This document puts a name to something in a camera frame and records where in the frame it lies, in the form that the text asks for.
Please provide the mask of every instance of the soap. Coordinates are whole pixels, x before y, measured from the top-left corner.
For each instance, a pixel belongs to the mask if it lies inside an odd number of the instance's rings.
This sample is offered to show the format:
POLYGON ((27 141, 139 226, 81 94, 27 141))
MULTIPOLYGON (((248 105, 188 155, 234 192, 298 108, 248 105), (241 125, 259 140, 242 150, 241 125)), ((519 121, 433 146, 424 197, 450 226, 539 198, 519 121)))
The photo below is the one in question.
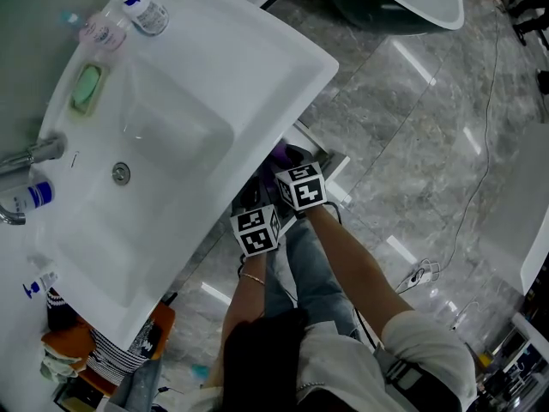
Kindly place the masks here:
POLYGON ((100 69, 89 65, 80 75, 76 86, 72 91, 72 99, 78 107, 86 102, 94 93, 95 87, 100 80, 100 69))

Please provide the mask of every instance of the faucet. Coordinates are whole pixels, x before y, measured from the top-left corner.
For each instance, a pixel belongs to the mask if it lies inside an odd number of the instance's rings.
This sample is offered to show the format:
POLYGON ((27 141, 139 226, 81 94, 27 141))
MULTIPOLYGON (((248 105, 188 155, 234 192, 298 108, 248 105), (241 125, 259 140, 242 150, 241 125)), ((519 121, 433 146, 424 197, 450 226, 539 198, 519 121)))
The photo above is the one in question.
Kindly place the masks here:
MULTIPOLYGON (((0 176, 30 167, 34 163, 59 159, 63 152, 64 143, 60 137, 38 141, 25 151, 0 159, 0 176)), ((21 226, 27 222, 27 218, 22 212, 10 212, 0 204, 0 221, 12 226, 21 226)))

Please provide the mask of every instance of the sink basin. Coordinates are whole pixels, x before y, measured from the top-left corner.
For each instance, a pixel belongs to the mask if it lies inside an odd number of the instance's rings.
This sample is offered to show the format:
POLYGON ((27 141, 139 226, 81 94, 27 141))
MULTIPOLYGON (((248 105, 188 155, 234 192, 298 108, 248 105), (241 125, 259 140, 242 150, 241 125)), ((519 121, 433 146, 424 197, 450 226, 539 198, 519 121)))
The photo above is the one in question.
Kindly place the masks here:
MULTIPOLYGON (((40 136, 66 136, 63 158, 38 169, 55 200, 29 215, 27 249, 52 260, 56 290, 93 327, 128 348, 208 230, 337 62, 244 0, 158 0, 158 37, 128 27, 115 53, 79 45, 40 136), (108 65, 94 113, 69 96, 87 61, 108 65), (122 162, 127 185, 112 178, 122 162)), ((120 15, 111 3, 105 14, 120 15)))

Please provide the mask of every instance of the person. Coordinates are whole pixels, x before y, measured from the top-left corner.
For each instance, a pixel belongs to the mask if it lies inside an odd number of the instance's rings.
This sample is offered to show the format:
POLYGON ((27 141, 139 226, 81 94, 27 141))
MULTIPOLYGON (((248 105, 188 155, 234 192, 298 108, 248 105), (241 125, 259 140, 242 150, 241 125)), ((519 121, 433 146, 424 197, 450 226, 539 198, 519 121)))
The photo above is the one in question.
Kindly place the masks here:
POLYGON ((538 89, 544 96, 549 94, 549 72, 537 69, 535 71, 535 80, 538 83, 538 89))
POLYGON ((455 333, 414 311, 322 205, 305 215, 287 232, 297 307, 276 277, 275 253, 247 258, 219 356, 202 388, 184 396, 184 410, 467 410, 474 363, 455 333), (383 342, 376 354, 394 356, 386 373, 398 377, 385 376, 359 340, 353 306, 383 342), (390 377, 400 383, 394 390, 390 377), (412 403, 402 398, 410 395, 412 403))
POLYGON ((519 24, 513 24, 516 36, 522 45, 526 45, 524 34, 535 30, 544 30, 549 27, 549 0, 522 0, 514 8, 507 9, 509 15, 518 18, 528 9, 544 9, 543 15, 519 24))

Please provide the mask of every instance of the plastic bottle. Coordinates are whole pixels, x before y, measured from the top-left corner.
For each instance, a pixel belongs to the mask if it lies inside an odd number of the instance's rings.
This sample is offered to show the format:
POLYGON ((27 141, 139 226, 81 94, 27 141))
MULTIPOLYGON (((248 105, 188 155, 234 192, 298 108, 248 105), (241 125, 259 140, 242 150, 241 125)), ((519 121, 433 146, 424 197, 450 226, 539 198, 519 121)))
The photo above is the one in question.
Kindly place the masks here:
POLYGON ((25 293, 29 299, 33 298, 33 294, 45 295, 47 291, 59 280, 57 267, 51 261, 42 257, 30 257, 28 262, 35 265, 39 269, 39 273, 34 277, 33 281, 27 285, 23 284, 25 293))
POLYGON ((7 191, 0 197, 2 206, 10 212, 27 212, 37 209, 40 206, 51 203, 53 200, 53 186, 50 182, 44 181, 36 185, 22 186, 7 191))
POLYGON ((122 10, 136 25, 137 30, 148 36, 164 32, 170 16, 166 8, 151 0, 114 0, 122 4, 122 10))
POLYGON ((78 31, 81 43, 93 44, 107 51, 116 51, 126 39, 126 32, 102 14, 84 20, 78 14, 61 12, 61 19, 78 31))

